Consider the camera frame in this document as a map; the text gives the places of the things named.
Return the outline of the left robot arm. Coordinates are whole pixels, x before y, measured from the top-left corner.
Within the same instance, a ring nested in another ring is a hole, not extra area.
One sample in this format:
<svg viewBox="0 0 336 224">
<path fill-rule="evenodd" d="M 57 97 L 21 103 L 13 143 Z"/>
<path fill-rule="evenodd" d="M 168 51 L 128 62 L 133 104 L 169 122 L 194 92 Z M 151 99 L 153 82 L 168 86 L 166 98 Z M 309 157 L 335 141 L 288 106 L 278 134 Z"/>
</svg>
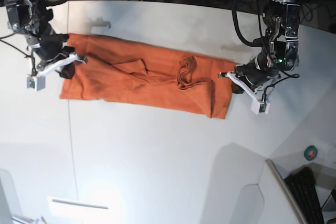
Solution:
<svg viewBox="0 0 336 224">
<path fill-rule="evenodd" d="M 240 41 L 248 47 L 259 47 L 261 52 L 249 63 L 236 66 L 234 77 L 238 83 L 233 92 L 247 90 L 257 92 L 266 82 L 275 79 L 281 73 L 288 78 L 298 78 L 291 71 L 299 62 L 300 5 L 302 0 L 255 0 L 259 24 L 265 24 L 266 30 L 260 31 L 259 38 L 248 41 L 239 29 L 237 7 L 242 0 L 235 0 L 232 17 L 235 32 Z"/>
</svg>

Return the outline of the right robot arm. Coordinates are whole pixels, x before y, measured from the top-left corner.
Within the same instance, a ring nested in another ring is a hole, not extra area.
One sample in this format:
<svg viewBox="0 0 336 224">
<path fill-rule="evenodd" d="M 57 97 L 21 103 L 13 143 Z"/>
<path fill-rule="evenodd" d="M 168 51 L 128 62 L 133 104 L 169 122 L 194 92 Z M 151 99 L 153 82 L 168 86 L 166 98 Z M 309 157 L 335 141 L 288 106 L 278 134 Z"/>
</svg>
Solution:
<svg viewBox="0 0 336 224">
<path fill-rule="evenodd" d="M 64 46 L 70 36 L 56 33 L 49 23 L 54 17 L 52 7 L 67 1 L 1 0 L 1 6 L 7 11 L 11 35 L 23 35 L 31 50 L 27 54 L 32 62 L 31 78 L 45 70 L 56 71 L 65 79 L 74 75 L 73 62 L 65 62 L 75 55 L 74 48 Z"/>
</svg>

